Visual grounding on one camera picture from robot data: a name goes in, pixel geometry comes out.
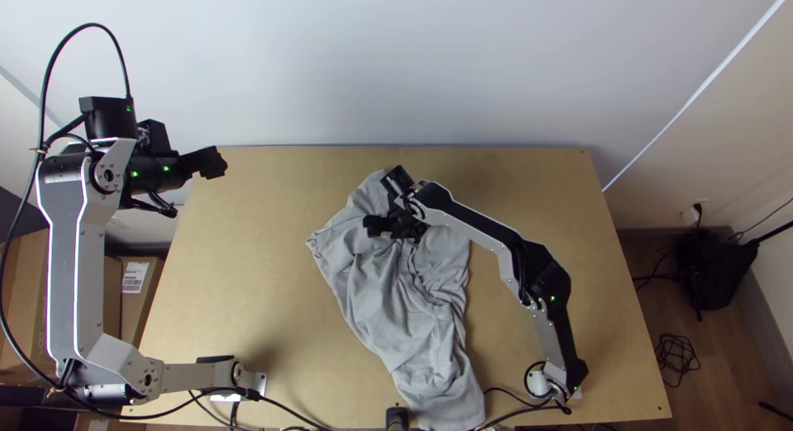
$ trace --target electrical outlet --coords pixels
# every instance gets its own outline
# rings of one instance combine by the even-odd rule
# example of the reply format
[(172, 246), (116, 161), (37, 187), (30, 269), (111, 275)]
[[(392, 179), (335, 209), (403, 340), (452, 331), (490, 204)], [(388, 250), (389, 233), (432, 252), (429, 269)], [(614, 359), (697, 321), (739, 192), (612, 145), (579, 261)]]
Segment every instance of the electrical outlet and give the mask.
[[(698, 203), (701, 206), (703, 206), (704, 202), (706, 201), (707, 201), (706, 199), (696, 199), (694, 200), (694, 203)], [(680, 212), (681, 222), (685, 226), (696, 225), (696, 223), (700, 219), (700, 212), (697, 211), (696, 208), (694, 208), (694, 203), (692, 203), (688, 208)]]

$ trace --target gray cloth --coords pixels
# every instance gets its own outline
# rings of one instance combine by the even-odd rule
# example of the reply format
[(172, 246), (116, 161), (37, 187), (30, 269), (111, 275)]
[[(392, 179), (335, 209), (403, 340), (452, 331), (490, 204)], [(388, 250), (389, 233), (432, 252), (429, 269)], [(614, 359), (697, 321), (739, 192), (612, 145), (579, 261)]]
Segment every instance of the gray cloth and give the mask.
[(419, 426), (472, 429), (485, 404), (465, 354), (469, 242), (442, 227), (430, 227), (418, 245), (388, 233), (367, 237), (363, 217), (388, 212), (384, 175), (369, 176), (306, 245), (347, 324), (382, 359)]

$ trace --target cardboard box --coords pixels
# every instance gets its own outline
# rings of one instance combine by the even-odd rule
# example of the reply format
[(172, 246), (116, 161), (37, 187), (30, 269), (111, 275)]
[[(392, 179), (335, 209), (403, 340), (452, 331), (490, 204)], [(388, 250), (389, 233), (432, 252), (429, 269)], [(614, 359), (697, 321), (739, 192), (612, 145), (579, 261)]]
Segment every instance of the cardboard box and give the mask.
[[(8, 326), (22, 351), (48, 375), (55, 376), (55, 361), (47, 353), (47, 260), (50, 232), (36, 231), (14, 239), (2, 279), (2, 305)], [(104, 318), (106, 334), (118, 337), (121, 330), (121, 263), (105, 258)], [(44, 386), (2, 339), (0, 384)]]
[(108, 419), (98, 414), (80, 413), (74, 421), (74, 431), (145, 431), (145, 424)]
[(121, 284), (121, 339), (137, 348), (143, 338), (165, 261), (153, 257), (119, 259), (124, 269)]

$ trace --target white wall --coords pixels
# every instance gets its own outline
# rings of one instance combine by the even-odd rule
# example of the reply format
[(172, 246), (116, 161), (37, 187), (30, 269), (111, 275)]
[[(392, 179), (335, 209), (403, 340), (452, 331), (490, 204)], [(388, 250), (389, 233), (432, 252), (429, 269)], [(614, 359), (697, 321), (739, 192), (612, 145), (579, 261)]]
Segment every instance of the white wall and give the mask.
[(705, 203), (706, 225), (733, 225), (791, 189), (793, 0), (606, 192), (621, 228), (681, 225)]
[[(761, 220), (768, 213), (774, 211), (793, 197), (793, 169), (787, 172), (787, 191), (776, 200), (770, 201), (765, 206), (746, 215), (733, 224), (736, 231), (744, 230), (755, 222)], [(793, 203), (780, 210), (773, 217), (766, 220), (758, 227), (744, 235), (746, 240), (761, 236), (776, 227), (793, 220)], [(760, 244), (757, 259), (752, 265), (757, 283), (762, 288), (768, 306), (774, 315), (776, 324), (785, 339), (788, 351), (793, 355), (793, 230), (780, 233)]]
[[(585, 144), (607, 182), (773, 0), (3, 0), (0, 64), (38, 89), (61, 36), (118, 36), (174, 144)], [(51, 108), (120, 94), (98, 32)]]

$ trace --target black bag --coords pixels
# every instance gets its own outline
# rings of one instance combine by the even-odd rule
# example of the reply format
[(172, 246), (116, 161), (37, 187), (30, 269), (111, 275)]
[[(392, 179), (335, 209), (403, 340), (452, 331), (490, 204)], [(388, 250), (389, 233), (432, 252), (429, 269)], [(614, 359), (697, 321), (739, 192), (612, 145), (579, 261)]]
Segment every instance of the black bag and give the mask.
[(708, 230), (697, 230), (682, 239), (677, 246), (677, 269), (700, 319), (700, 310), (729, 305), (759, 246), (754, 240), (745, 245), (729, 243)]

